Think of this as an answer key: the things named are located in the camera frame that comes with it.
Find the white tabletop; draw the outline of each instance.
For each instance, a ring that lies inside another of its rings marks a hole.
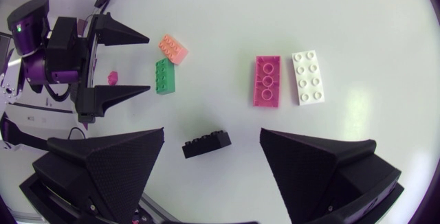
[[[290,223],[259,144],[260,128],[377,141],[402,171],[404,193],[382,223],[406,223],[432,178],[439,149],[440,31],[429,0],[112,0],[112,17],[148,45],[98,48],[95,84],[152,90],[110,108],[94,135],[165,127],[145,192],[181,221]],[[157,95],[158,43],[189,51],[176,92]],[[325,102],[298,106],[292,52],[315,49]],[[281,55],[280,106],[252,106],[254,62]],[[232,145],[185,159],[184,142],[223,129]]]

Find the small pink lego piece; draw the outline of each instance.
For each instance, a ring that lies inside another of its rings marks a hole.
[[[280,99],[280,56],[255,59],[255,107],[278,107]]]
[[[109,76],[107,76],[107,80],[110,86],[116,85],[118,82],[118,73],[116,71],[110,72]]]
[[[159,48],[165,56],[176,65],[180,64],[188,53],[188,50],[168,34],[160,41]]]

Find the purple robot part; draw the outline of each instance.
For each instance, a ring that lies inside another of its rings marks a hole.
[[[52,80],[56,83],[76,83],[79,81],[77,71],[52,72]]]
[[[34,54],[23,58],[25,77],[31,85],[47,84],[45,73],[44,50],[40,49]]]
[[[12,37],[17,53],[22,56],[36,50],[42,43],[42,32],[43,24],[35,23],[33,16],[26,17],[14,24]]]
[[[118,73],[116,71],[110,72],[109,76],[107,76],[107,80],[110,86],[116,85],[118,82]]]

